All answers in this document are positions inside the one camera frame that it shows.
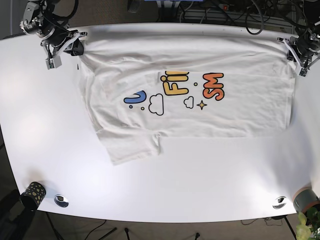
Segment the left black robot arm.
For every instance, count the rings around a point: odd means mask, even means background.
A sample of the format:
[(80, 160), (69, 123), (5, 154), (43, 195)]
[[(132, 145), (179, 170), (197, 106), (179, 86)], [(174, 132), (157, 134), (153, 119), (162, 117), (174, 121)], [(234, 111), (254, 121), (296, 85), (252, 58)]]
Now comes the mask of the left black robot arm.
[(295, 27), (298, 37), (277, 39), (287, 48), (287, 59), (296, 63), (296, 73), (306, 77), (311, 66), (320, 60), (320, 2), (318, 0), (292, 0), (295, 10), (301, 12), (305, 24), (299, 24), (282, 14), (278, 2), (272, 2), (273, 8), (283, 20)]

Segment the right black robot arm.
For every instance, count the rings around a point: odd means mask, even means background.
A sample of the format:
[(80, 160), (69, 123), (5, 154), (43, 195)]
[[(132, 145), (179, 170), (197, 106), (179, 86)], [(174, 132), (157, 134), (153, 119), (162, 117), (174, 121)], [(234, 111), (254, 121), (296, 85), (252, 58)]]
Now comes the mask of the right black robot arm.
[(84, 46), (80, 38), (88, 35), (87, 32), (69, 30), (69, 20), (76, 14), (79, 2), (74, 2), (72, 12), (67, 16), (54, 13), (57, 3), (58, 0), (29, 0), (19, 24), (26, 35), (37, 35), (41, 39), (49, 70), (62, 65), (62, 53), (73, 57), (83, 55)]

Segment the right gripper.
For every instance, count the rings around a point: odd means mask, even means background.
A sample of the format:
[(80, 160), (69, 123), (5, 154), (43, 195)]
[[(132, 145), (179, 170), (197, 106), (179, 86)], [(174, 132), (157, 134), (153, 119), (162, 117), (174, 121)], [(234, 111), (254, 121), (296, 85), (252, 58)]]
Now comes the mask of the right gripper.
[(79, 32), (65, 30), (52, 27), (51, 30), (44, 34), (40, 34), (41, 43), (46, 53), (46, 66), (48, 70), (56, 69), (62, 65), (61, 54), (66, 53), (71, 56), (82, 56), (84, 54), (84, 46), (80, 38), (86, 37), (87, 32)]

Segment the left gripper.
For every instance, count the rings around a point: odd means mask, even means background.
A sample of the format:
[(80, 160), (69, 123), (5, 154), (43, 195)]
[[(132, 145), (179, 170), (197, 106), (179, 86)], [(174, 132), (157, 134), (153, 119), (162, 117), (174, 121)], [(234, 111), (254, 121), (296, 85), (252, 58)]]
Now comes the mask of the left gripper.
[(298, 76), (306, 77), (310, 68), (320, 60), (320, 35), (304, 33), (299, 37), (278, 37), (277, 41), (287, 48), (286, 58), (296, 63)]

